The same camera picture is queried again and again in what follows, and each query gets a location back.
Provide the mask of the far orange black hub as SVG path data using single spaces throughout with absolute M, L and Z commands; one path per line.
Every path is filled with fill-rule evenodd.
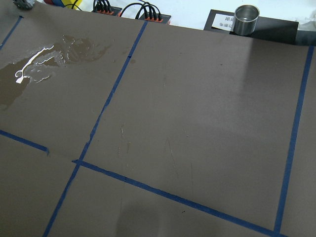
M 110 4 L 108 0 L 94 0 L 92 12 L 105 14 L 105 15 L 112 15 L 112 16 L 119 16 L 121 13 L 121 7 L 115 7 Z

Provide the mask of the near orange black hub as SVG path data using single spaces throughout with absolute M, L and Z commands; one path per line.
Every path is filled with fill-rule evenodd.
M 166 25 L 169 25 L 171 22 L 171 15 L 162 14 L 156 5 L 144 0 L 128 4 L 120 11 L 118 16 L 122 17 L 123 14 L 132 6 L 139 6 L 139 9 L 134 17 L 136 20 L 144 20 Z

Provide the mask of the red blue block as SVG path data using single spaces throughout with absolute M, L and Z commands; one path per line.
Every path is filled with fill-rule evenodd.
M 62 0 L 44 0 L 44 2 L 46 4 L 64 7 L 64 3 L 62 2 Z

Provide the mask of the yellow block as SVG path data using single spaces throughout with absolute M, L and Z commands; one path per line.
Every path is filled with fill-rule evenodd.
M 67 8 L 79 10 L 79 5 L 82 3 L 82 0 L 61 0 L 61 2 Z

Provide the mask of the orange black hub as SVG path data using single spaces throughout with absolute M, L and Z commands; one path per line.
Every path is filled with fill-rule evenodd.
M 105 14 L 105 15 L 112 15 L 112 16 L 119 16 L 121 13 L 121 7 L 115 7 L 110 4 L 108 0 L 94 0 L 92 12 Z
M 139 9 L 134 17 L 136 20 L 144 20 L 166 25 L 169 25 L 171 22 L 171 15 L 162 14 L 156 5 L 144 0 L 128 4 L 120 11 L 118 16 L 122 17 L 123 14 L 132 6 L 139 6 Z

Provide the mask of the aluminium frame post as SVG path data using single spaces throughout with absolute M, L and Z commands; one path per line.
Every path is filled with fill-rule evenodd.
M 35 4 L 35 0 L 13 0 L 12 2 L 17 6 L 17 8 L 25 10 L 32 9 Z

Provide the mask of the steel cylinder cup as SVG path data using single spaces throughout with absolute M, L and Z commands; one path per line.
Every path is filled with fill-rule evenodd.
M 240 36 L 248 36 L 255 30 L 260 11 L 253 5 L 241 5 L 234 12 L 233 32 Z

